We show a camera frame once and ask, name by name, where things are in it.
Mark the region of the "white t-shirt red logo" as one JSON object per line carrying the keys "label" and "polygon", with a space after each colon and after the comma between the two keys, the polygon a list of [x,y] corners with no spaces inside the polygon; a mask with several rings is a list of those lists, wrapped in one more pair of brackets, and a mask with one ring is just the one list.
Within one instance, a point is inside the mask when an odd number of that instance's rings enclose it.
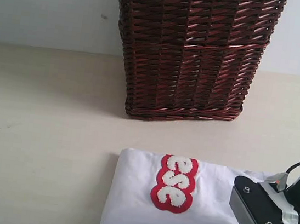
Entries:
{"label": "white t-shirt red logo", "polygon": [[240,175],[266,178],[193,158],[124,149],[100,224],[238,224],[229,201]]}

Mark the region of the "dark red wicker basket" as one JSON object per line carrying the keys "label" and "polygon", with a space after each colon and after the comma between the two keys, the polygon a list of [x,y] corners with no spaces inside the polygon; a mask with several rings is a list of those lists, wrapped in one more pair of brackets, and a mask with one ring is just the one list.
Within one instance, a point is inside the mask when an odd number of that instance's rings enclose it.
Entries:
{"label": "dark red wicker basket", "polygon": [[120,0],[126,113],[232,121],[287,0]]}

